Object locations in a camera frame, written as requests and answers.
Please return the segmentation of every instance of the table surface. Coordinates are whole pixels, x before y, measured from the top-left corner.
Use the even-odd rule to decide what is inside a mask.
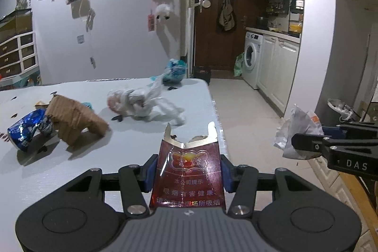
[[[108,109],[109,91],[122,88],[141,88],[151,80],[81,81],[50,86],[15,89],[0,92],[0,132],[35,109],[42,100],[48,103],[52,92],[80,102],[90,102],[94,111],[107,121],[110,131],[102,139],[84,133],[79,145],[70,147],[56,137],[47,142],[47,152],[27,155],[17,151],[11,142],[0,139],[0,251],[21,251],[14,232],[19,214],[63,184],[94,167],[103,173],[115,173],[129,164],[144,164],[152,154],[158,154],[167,123],[177,140],[188,142],[194,136],[207,135],[207,125],[214,121],[219,139],[220,153],[227,155],[223,130],[207,84],[202,80],[185,79],[177,90],[162,94],[177,107],[185,109],[186,122],[182,126],[160,113],[151,121],[124,118],[111,121],[116,114]],[[107,192],[105,201],[115,210],[122,211],[119,192]]]

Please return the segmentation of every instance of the green bag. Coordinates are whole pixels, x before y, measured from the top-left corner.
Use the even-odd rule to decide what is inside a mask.
[[[238,57],[236,57],[235,66],[234,66],[234,76],[241,76],[243,72],[243,59],[244,53],[241,53]]]

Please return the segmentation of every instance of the washing machine door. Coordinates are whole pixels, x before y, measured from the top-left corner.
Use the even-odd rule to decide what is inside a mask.
[[[252,71],[257,62],[258,51],[253,43],[248,43],[244,50],[244,65],[248,71]]]

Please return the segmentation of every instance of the coat hanging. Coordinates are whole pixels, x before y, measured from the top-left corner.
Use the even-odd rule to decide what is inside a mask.
[[[223,0],[218,23],[221,26],[222,31],[236,29],[236,15],[231,0]]]

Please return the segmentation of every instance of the black basket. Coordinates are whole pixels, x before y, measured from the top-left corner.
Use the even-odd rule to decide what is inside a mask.
[[[195,66],[193,68],[193,78],[202,79],[210,84],[211,70],[204,66]]]

